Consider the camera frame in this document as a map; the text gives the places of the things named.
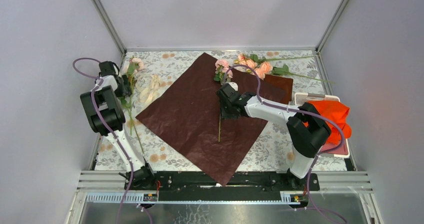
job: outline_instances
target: brown cloth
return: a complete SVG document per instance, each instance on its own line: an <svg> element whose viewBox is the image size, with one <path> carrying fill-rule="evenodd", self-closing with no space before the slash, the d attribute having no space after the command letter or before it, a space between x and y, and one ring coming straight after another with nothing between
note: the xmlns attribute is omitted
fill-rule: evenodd
<svg viewBox="0 0 424 224"><path fill-rule="evenodd" d="M241 117L221 121L218 142L221 87L213 80L216 59L202 54L165 93L136 118L159 138L185 156L221 185L226 185L259 137L267 121ZM256 77L233 69L238 91L255 92ZM264 81L262 97L279 101L284 91Z"/></svg>
<svg viewBox="0 0 424 224"><path fill-rule="evenodd" d="M284 90L285 95L284 97L277 102L288 104L290 101L292 101L292 91L293 91L293 79L290 78L284 78L280 76L274 76L274 75L265 75L265 79L263 79L265 82L268 82L272 84L273 86L280 88Z"/></svg>

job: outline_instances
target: gray floor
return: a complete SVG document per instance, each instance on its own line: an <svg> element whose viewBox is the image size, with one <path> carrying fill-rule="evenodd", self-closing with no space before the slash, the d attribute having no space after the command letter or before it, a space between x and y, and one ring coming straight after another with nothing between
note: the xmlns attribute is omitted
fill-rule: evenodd
<svg viewBox="0 0 424 224"><path fill-rule="evenodd" d="M361 201L355 194L314 194L318 207L327 208L344 216L349 223L367 223ZM87 203L82 223L108 224L116 222L119 204ZM157 204L148 210L155 224L168 223L329 223L315 210L293 211L287 205L252 204ZM338 217L330 216L336 221ZM121 224L150 223L145 212L135 204L125 204L121 210Z"/></svg>

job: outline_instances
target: gray wall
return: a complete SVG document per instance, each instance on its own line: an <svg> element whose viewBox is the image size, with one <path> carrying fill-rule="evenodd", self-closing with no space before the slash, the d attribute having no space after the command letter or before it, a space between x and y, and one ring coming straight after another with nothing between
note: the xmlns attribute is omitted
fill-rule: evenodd
<svg viewBox="0 0 424 224"><path fill-rule="evenodd" d="M341 0L102 0L127 48L314 47Z"/></svg>
<svg viewBox="0 0 424 224"><path fill-rule="evenodd" d="M322 57L386 223L422 223L424 0L351 0Z"/></svg>
<svg viewBox="0 0 424 224"><path fill-rule="evenodd" d="M0 222L63 223L96 137L71 63L120 55L90 0L0 0L0 40Z"/></svg>

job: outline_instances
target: table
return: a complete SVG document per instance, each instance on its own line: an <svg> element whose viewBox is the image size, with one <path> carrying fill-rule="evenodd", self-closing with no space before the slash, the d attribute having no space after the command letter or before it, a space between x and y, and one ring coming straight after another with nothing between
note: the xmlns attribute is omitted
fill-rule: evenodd
<svg viewBox="0 0 424 224"><path fill-rule="evenodd" d="M184 71L203 53L208 53L217 59L226 59L233 62L240 51L171 51L171 52L128 52L125 56L124 65L134 56L141 58L144 69L136 74L138 88L134 90L134 108L132 116L135 119L147 105L139 98L140 90L147 88L152 76L160 78L160 87L154 97L162 95L172 83L184 73ZM312 51L243 51L245 55L257 54L260 58L289 58L311 56ZM306 75L312 78L320 78L317 71L315 58L273 61L275 67L287 64L291 72ZM295 92L307 92L324 94L320 81L308 78L290 76L293 78L293 96ZM125 113L125 128L129 141L133 142L141 153L140 145L134 131L130 131L128 112ZM184 156L163 142L144 125L137 120L135 127L138 131L143 146L143 156L149 162L154 171L200 171ZM256 140L237 171L286 171L293 161L292 141L285 126L268 123ZM125 170L124 162L107 140L102 139L97 156L95 170ZM340 171L347 170L344 160L340 157L320 157L313 170Z"/></svg>

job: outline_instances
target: floral tablecloth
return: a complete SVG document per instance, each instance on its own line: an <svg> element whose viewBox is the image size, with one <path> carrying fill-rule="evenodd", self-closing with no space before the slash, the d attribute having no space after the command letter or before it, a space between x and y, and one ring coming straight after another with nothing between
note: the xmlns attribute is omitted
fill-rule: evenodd
<svg viewBox="0 0 424 224"><path fill-rule="evenodd" d="M239 51L205 51L217 59L227 59L230 63L235 60ZM199 57L203 51L174 51L174 52L128 52L125 64L134 56L141 58L144 69L136 74L138 88L134 89L134 109L132 115L135 120L141 143L143 156L155 171L200 171L200 169L163 142L135 117L146 106L143 101L138 101L140 89L147 88L153 75L160 78L160 87L155 97L162 95L172 83L184 73L184 71ZM311 56L312 51L243 51L245 55L257 54L260 58L288 58ZM318 76L314 58L273 61L273 66L282 67L287 64L292 73L307 75L313 78ZM293 81L293 96L295 92L307 92L324 94L320 81L308 78L291 76ZM140 145L134 131L130 131L128 113L125 113L127 123L125 128L128 132L129 141L133 142L141 153ZM286 126L268 123L256 140L237 171L285 171L293 160L292 141ZM346 164L340 157L320 157L313 168L314 170L346 170ZM97 156L95 170L125 170L123 161L107 140L101 141Z"/></svg>

